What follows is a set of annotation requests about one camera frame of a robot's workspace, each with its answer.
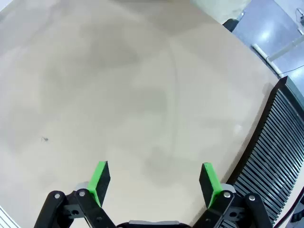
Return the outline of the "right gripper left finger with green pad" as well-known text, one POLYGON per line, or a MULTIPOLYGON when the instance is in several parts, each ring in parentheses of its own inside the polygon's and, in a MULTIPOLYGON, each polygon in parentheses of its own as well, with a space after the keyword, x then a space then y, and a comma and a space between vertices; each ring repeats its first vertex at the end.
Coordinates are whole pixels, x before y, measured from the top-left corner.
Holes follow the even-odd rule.
POLYGON ((100 161, 86 188, 66 195, 50 192, 42 206, 34 227, 69 228, 75 219, 84 218, 90 228, 115 228, 102 204, 110 182, 107 161, 100 161))

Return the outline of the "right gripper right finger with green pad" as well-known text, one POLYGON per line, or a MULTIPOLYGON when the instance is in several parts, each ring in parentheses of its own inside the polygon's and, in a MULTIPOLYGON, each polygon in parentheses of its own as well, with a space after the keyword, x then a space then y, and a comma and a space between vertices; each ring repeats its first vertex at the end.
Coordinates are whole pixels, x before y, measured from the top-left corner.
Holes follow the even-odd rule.
POLYGON ((211 163, 202 164, 199 183, 207 209, 193 225, 195 228, 219 228, 225 220, 237 228, 272 227, 260 195, 249 193, 241 197, 223 189, 211 163))

